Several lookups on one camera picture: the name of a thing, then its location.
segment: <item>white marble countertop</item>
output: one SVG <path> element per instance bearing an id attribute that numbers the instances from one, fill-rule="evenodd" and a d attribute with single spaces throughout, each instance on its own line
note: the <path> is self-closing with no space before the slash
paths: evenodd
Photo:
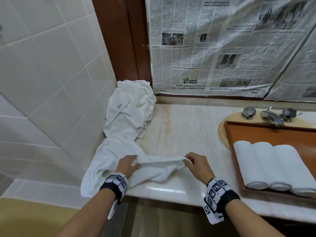
<path id="1" fill-rule="evenodd" d="M 156 104 L 149 129 L 144 139 L 138 141 L 148 155 L 184 156 L 191 151 L 205 155 L 215 175 L 226 180 L 240 194 L 231 153 L 217 135 L 220 121 L 239 111 L 242 111 L 241 107 Z M 316 112 L 303 111 L 300 118 L 316 125 Z M 205 189 L 185 168 L 176 171 L 165 183 L 148 181 L 128 190 L 127 194 L 202 206 Z M 262 194 L 247 198 L 240 194 L 240 197 L 260 215 L 316 223 L 316 204 Z"/>

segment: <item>wooden tray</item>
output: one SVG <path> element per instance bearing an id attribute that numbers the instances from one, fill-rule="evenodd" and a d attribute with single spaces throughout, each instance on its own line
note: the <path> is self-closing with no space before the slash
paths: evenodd
<path id="1" fill-rule="evenodd" d="M 316 199 L 300 197 L 292 194 L 290 191 L 281 192 L 270 189 L 253 190 L 245 187 L 233 146 L 236 141 L 249 141 L 252 144 L 256 142 L 269 142 L 272 146 L 291 145 L 297 150 L 302 161 L 305 163 L 314 179 L 316 179 L 316 129 L 290 126 L 276 127 L 272 124 L 242 123 L 234 121 L 226 121 L 224 126 L 241 191 L 248 193 L 262 193 L 316 203 Z"/>

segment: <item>towel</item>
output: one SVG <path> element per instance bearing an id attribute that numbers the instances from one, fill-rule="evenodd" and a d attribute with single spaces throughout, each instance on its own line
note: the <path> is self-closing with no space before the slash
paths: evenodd
<path id="1" fill-rule="evenodd" d="M 109 98 L 103 132 L 107 137 L 143 138 L 153 115 L 156 96 L 145 80 L 118 81 Z"/>
<path id="2" fill-rule="evenodd" d="M 287 170 L 287 178 L 292 187 L 290 191 L 295 195 L 315 198 L 316 181 L 297 150 L 290 145 L 278 145 L 274 149 Z"/>
<path id="3" fill-rule="evenodd" d="M 237 141 L 234 143 L 234 149 L 244 185 L 255 190 L 268 188 L 270 184 L 256 158 L 252 144 L 248 141 Z"/>
<path id="4" fill-rule="evenodd" d="M 173 171 L 184 167 L 185 157 L 159 157 L 145 155 L 142 148 L 133 140 L 122 137 L 109 137 L 98 147 L 81 183 L 81 195 L 93 197 L 104 183 L 107 170 L 115 171 L 119 160 L 126 155 L 138 155 L 133 162 L 139 163 L 141 168 L 136 170 L 129 179 L 132 188 L 146 180 L 166 181 Z"/>
<path id="5" fill-rule="evenodd" d="M 254 143 L 256 158 L 260 163 L 269 188 L 275 191 L 287 191 L 291 188 L 282 161 L 276 158 L 275 148 L 268 142 Z"/>

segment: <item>person's left hand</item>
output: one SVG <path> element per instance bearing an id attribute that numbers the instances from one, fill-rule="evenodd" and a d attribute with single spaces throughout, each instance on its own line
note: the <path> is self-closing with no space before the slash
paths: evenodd
<path id="1" fill-rule="evenodd" d="M 137 155 L 126 155 L 118 162 L 118 166 L 115 172 L 121 172 L 129 179 L 132 174 L 140 168 L 139 164 L 133 165 L 132 162 L 135 160 Z"/>

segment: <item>white towel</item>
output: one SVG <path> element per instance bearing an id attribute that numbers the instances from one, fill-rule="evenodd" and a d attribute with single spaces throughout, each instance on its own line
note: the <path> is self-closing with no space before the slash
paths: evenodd
<path id="1" fill-rule="evenodd" d="M 244 185 L 255 190 L 268 188 L 270 185 L 252 144 L 248 141 L 237 141 L 234 143 L 234 149 Z"/>
<path id="2" fill-rule="evenodd" d="M 106 108 L 103 131 L 107 137 L 143 138 L 151 120 L 156 96 L 145 80 L 118 81 Z"/>
<path id="3" fill-rule="evenodd" d="M 287 170 L 291 192 L 305 197 L 316 197 L 316 181 L 306 167 L 297 150 L 290 145 L 274 147 L 278 158 Z"/>
<path id="4" fill-rule="evenodd" d="M 133 164 L 139 163 L 141 168 L 129 179 L 132 188 L 146 180 L 163 182 L 176 169 L 184 167 L 185 157 L 159 157 L 145 155 L 143 150 L 133 141 L 119 137 L 106 138 L 98 147 L 81 183 L 81 195 L 93 197 L 104 183 L 107 176 L 104 171 L 115 171 L 119 160 L 126 155 L 138 155 Z"/>
<path id="5" fill-rule="evenodd" d="M 274 147 L 268 142 L 257 142 L 254 147 L 256 158 L 261 165 L 269 188 L 275 191 L 287 191 L 291 188 L 282 162 L 276 157 Z"/>

